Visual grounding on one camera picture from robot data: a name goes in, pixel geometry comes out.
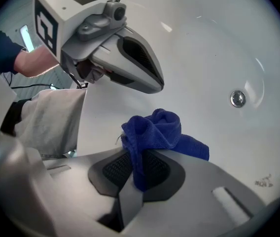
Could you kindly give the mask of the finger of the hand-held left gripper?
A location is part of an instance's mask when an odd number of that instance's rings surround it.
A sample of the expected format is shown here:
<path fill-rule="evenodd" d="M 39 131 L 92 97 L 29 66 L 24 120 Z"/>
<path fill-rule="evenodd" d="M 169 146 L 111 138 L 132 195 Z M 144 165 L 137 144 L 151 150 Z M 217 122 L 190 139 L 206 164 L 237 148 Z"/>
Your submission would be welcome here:
<path fill-rule="evenodd" d="M 142 71 L 137 65 L 121 55 L 117 45 L 100 46 L 93 54 L 92 61 L 108 70 L 107 76 L 112 82 L 146 93 L 154 94 L 163 90 L 152 77 Z"/>
<path fill-rule="evenodd" d="M 122 36 L 118 33 L 116 35 L 118 36 L 117 47 L 121 55 L 137 65 L 159 85 L 164 85 L 160 63 L 150 45 L 145 47 L 134 37 Z"/>

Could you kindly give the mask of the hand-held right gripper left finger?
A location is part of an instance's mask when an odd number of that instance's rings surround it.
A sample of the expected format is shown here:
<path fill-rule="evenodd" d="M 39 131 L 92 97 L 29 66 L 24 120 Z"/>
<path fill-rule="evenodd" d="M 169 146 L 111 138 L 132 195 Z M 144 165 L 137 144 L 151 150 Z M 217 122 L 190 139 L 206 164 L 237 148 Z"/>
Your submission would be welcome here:
<path fill-rule="evenodd" d="M 88 176 L 93 172 L 110 186 L 102 167 L 124 153 L 116 148 L 42 160 L 37 150 L 0 132 L 0 207 L 30 237 L 130 237 L 118 197 L 100 194 Z"/>

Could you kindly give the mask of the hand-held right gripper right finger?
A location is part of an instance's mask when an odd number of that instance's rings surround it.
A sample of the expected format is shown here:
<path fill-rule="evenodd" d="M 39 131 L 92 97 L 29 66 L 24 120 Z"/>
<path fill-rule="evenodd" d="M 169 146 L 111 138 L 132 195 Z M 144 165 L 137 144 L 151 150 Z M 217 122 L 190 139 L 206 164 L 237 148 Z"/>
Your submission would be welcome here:
<path fill-rule="evenodd" d="M 145 203 L 124 228 L 127 237 L 252 237 L 278 208 L 208 161 L 156 150 L 185 170 L 181 188 L 167 201 Z"/>

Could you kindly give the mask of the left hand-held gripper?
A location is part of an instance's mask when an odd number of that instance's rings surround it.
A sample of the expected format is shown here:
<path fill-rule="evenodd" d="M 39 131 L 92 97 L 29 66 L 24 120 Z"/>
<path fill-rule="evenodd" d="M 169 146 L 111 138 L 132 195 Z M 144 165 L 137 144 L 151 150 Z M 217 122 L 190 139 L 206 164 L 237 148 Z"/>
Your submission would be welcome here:
<path fill-rule="evenodd" d="M 74 82 L 102 77 L 94 65 L 87 78 L 76 69 L 126 26 L 126 5 L 116 0 L 33 0 L 35 33 Z"/>

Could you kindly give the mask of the blue cloth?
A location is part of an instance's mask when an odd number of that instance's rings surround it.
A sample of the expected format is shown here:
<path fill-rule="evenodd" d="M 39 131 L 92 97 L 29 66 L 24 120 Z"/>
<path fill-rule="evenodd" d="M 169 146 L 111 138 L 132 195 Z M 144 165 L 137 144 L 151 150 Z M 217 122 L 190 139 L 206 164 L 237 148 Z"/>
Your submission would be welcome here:
<path fill-rule="evenodd" d="M 148 189 L 142 153 L 145 150 L 171 150 L 208 161 L 209 147 L 189 135 L 182 134 L 177 114 L 156 109 L 146 117 L 133 116 L 121 125 L 122 146 L 131 157 L 135 186 L 142 192 Z"/>

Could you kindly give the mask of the white bathtub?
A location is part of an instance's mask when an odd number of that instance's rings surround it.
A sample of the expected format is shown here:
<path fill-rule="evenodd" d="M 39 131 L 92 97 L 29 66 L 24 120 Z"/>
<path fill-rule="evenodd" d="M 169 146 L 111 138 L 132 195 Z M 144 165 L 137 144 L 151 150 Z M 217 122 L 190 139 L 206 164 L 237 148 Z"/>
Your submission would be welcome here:
<path fill-rule="evenodd" d="M 128 26 L 155 52 L 164 89 L 144 94 L 104 77 L 88 86 L 79 156 L 121 145 L 121 125 L 162 108 L 210 161 L 265 203 L 280 198 L 280 16 L 267 0 L 122 0 Z M 241 90 L 246 104 L 230 95 Z"/>

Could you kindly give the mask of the person's left forearm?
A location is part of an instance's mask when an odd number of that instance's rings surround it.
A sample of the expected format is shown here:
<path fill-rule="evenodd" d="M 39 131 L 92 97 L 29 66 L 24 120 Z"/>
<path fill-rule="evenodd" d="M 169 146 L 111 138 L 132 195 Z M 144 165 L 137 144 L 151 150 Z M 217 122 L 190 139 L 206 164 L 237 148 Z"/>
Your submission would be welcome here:
<path fill-rule="evenodd" d="M 40 76 L 59 65 L 45 45 L 31 52 L 21 50 L 14 61 L 14 71 L 32 78 Z"/>

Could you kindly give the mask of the chrome bathtub drain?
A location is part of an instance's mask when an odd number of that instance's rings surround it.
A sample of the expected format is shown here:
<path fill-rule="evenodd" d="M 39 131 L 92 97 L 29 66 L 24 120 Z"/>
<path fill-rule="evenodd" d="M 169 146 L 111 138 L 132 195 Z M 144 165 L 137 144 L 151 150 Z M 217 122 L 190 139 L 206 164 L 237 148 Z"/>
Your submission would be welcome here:
<path fill-rule="evenodd" d="M 246 104 L 246 95 L 241 90 L 235 90 L 230 95 L 230 102 L 235 108 L 242 108 Z"/>

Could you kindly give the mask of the person's left hand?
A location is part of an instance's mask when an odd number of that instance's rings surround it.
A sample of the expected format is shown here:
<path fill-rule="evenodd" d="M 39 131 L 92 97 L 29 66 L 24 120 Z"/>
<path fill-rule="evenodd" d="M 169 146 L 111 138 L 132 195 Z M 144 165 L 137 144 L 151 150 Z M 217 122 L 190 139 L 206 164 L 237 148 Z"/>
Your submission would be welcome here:
<path fill-rule="evenodd" d="M 88 75 L 92 71 L 93 67 L 94 67 L 94 64 L 88 59 L 78 62 L 76 65 L 77 72 L 82 79 L 85 79 L 88 77 Z"/>

